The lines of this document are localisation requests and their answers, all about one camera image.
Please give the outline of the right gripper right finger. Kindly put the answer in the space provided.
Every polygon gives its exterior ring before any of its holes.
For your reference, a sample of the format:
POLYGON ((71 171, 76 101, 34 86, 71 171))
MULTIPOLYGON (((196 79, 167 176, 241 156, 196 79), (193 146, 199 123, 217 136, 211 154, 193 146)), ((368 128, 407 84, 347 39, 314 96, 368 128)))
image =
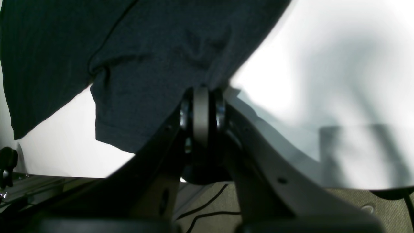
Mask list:
POLYGON ((237 233, 383 233, 379 220, 337 198, 297 171, 230 106, 209 93, 216 154, 236 185, 237 233))

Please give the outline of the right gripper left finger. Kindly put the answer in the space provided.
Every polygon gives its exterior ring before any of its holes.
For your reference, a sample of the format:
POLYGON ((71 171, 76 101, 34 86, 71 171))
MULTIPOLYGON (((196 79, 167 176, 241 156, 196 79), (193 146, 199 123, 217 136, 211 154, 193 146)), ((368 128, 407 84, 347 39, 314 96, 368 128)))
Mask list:
POLYGON ((172 215, 194 89, 135 156, 51 209, 50 233, 181 233, 172 215))

